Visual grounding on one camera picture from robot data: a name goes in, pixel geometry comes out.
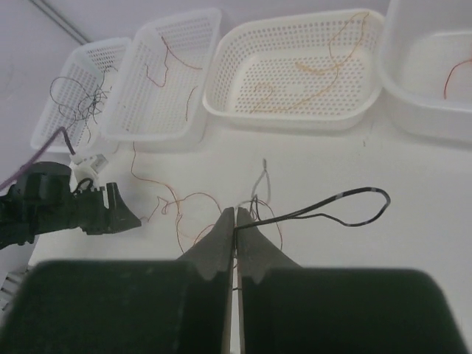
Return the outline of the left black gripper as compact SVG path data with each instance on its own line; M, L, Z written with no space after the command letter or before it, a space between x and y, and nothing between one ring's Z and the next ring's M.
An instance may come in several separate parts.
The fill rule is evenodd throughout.
M116 234L139 228L141 220L130 211L117 183L93 187L85 178L71 190L70 167L37 162L21 174L1 196L1 248L33 243L37 235L80 228L88 235Z

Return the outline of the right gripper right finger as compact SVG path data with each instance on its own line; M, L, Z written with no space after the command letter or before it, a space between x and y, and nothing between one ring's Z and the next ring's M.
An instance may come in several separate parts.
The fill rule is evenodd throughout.
M237 211L243 353L466 353L444 293L425 272L294 262Z

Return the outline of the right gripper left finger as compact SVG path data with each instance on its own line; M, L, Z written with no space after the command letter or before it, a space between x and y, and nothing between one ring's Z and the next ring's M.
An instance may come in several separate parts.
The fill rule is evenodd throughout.
M3 353L228 353L235 211L175 260L54 260L27 275Z

